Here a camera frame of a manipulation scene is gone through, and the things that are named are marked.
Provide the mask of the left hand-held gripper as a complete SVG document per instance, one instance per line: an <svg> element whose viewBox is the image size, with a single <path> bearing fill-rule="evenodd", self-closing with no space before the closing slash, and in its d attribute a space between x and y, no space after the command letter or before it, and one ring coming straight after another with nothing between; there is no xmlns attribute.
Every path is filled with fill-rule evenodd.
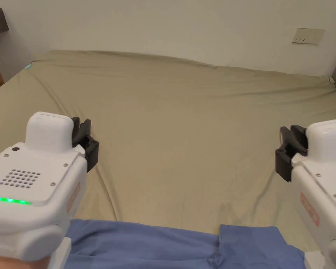
<svg viewBox="0 0 336 269"><path fill-rule="evenodd" d="M67 230L98 163L92 121L37 112L26 138L0 153L0 256L21 261L50 257L63 269L71 251ZM78 143L72 134L78 131Z"/></svg>

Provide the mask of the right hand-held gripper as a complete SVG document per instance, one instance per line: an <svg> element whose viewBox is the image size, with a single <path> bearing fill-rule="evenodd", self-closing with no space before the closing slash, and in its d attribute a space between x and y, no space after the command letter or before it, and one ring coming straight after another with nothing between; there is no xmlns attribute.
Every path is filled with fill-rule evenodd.
<svg viewBox="0 0 336 269"><path fill-rule="evenodd" d="M320 249L305 253L305 265L336 269L336 119L308 126L305 157L296 154L300 143L291 130L282 126L279 134L275 171L292 183L294 204Z"/></svg>

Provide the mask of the person's left hand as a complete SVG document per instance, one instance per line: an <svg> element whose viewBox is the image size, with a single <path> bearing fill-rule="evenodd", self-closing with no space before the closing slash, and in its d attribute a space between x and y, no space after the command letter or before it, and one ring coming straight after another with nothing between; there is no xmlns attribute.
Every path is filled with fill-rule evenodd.
<svg viewBox="0 0 336 269"><path fill-rule="evenodd" d="M47 269L51 257L37 261L21 261L13 258L0 257L0 269Z"/></svg>

